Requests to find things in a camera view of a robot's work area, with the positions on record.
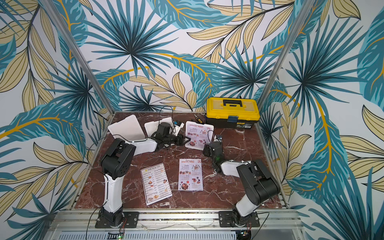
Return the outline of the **pink menu sheet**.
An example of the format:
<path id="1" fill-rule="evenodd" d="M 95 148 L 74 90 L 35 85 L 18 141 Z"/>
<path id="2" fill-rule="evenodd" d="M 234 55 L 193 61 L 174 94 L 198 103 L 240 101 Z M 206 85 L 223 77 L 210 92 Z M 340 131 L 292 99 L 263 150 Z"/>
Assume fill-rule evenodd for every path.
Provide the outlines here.
<path id="1" fill-rule="evenodd" d="M 180 159 L 179 191 L 203 191 L 203 171 L 201 159 Z"/>

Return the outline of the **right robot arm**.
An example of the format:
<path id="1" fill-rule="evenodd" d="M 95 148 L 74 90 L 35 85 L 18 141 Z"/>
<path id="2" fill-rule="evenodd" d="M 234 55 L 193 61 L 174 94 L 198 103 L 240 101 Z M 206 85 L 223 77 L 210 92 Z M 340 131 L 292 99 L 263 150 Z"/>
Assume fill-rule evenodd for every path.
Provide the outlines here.
<path id="1" fill-rule="evenodd" d="M 278 181 L 267 166 L 261 160 L 227 160 L 220 141 L 206 144 L 203 153 L 212 159 L 217 173 L 240 178 L 245 190 L 245 195 L 231 211 L 219 212 L 220 227 L 259 227 L 257 208 L 281 192 Z"/>

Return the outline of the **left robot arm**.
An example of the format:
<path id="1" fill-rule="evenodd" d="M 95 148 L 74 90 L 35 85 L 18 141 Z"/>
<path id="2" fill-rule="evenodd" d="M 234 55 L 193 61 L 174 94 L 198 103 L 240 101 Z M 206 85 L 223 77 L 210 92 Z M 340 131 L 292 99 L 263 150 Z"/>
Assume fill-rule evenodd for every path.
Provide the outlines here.
<path id="1" fill-rule="evenodd" d="M 117 228 L 124 225 L 125 220 L 133 220 L 133 212 L 124 214 L 122 202 L 123 181 L 134 156 L 159 151 L 171 145 L 184 146 L 191 138 L 170 134 L 171 125 L 160 123 L 158 129 L 143 140 L 128 140 L 118 135 L 112 142 L 101 161 L 105 179 L 105 199 L 99 212 L 97 228 Z"/>

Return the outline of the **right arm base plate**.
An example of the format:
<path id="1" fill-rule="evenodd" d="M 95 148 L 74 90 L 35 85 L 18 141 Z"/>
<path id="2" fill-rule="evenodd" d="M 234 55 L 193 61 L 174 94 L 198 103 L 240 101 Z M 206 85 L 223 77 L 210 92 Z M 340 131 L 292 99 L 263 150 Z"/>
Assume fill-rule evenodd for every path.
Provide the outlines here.
<path id="1" fill-rule="evenodd" d="M 219 211 L 219 223 L 221 228 L 243 228 L 243 227 L 259 227 L 259 216 L 256 212 L 242 217 L 237 210 Z"/>

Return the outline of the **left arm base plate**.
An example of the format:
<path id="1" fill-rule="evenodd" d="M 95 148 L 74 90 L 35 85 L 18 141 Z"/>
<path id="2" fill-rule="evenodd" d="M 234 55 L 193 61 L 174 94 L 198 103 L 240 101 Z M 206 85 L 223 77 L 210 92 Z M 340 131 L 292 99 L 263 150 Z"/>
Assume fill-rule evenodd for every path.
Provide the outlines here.
<path id="1" fill-rule="evenodd" d="M 96 229 L 134 229 L 137 227 L 139 212 L 117 212 L 111 214 L 109 212 L 100 212 L 96 221 Z"/>

